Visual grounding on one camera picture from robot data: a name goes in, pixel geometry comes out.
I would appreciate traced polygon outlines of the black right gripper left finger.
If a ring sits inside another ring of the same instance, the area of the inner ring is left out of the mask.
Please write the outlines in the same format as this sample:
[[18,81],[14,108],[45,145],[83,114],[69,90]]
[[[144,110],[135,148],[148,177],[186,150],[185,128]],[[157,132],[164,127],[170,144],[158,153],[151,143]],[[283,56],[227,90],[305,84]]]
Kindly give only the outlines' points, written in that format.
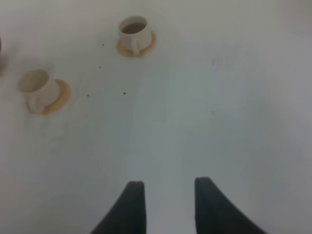
[[142,181],[130,181],[92,233],[146,234],[147,215],[144,183]]

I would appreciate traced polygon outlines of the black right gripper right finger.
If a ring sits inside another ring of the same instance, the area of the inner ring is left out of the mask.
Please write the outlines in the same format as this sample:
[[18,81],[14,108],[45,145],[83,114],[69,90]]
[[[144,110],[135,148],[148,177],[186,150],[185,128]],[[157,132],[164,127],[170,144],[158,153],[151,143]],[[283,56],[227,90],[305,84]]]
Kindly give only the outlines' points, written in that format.
[[198,234],[263,234],[209,177],[195,179],[195,227]]

